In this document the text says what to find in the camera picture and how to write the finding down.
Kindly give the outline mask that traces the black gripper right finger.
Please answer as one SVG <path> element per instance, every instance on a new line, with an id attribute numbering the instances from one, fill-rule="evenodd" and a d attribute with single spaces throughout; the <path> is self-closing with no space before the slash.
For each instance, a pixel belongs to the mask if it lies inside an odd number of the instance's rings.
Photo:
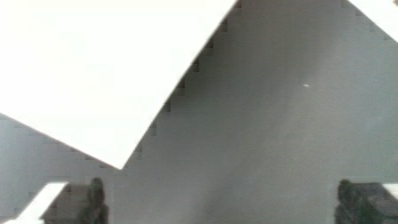
<path id="1" fill-rule="evenodd" d="M 354 183 L 338 186 L 335 224 L 398 224 L 398 198 L 383 184 Z"/>

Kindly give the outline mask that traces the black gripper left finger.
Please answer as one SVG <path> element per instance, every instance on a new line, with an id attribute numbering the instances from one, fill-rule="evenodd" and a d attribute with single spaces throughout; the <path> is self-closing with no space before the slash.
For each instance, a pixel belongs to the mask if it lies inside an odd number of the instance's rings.
<path id="1" fill-rule="evenodd" d="M 15 219 L 15 224 L 109 224 L 106 184 L 51 182 Z"/>

